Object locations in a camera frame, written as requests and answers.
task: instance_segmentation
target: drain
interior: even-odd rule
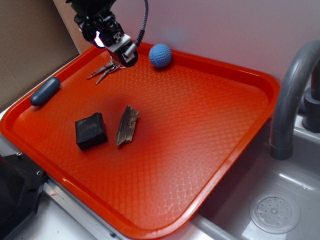
[[[294,229],[300,220],[297,202],[282,192],[267,191],[256,196],[250,205],[254,224],[270,234],[284,234]]]

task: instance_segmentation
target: metal key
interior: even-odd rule
[[[115,62],[112,66],[110,66],[108,69],[104,71],[104,73],[100,76],[100,78],[95,82],[95,84],[100,83],[108,74],[113,73],[118,68],[120,68],[121,64]]]
[[[108,62],[103,67],[100,67],[99,69],[95,70],[91,73],[91,75],[87,78],[87,80],[92,79],[93,77],[97,76],[98,74],[102,73],[103,71],[106,71],[108,68],[112,67],[115,64],[112,57],[110,57],[110,62]]]

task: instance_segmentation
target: textured ball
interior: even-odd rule
[[[171,49],[165,44],[157,44],[150,49],[149,60],[157,68],[164,68],[170,63],[171,59]]]

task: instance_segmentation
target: cardboard box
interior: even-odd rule
[[[0,111],[79,52],[52,0],[1,1]]]

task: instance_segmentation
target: sink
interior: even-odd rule
[[[276,160],[269,152],[270,126],[263,127],[198,211],[227,235],[215,239],[319,239],[320,135],[296,127],[293,156]]]

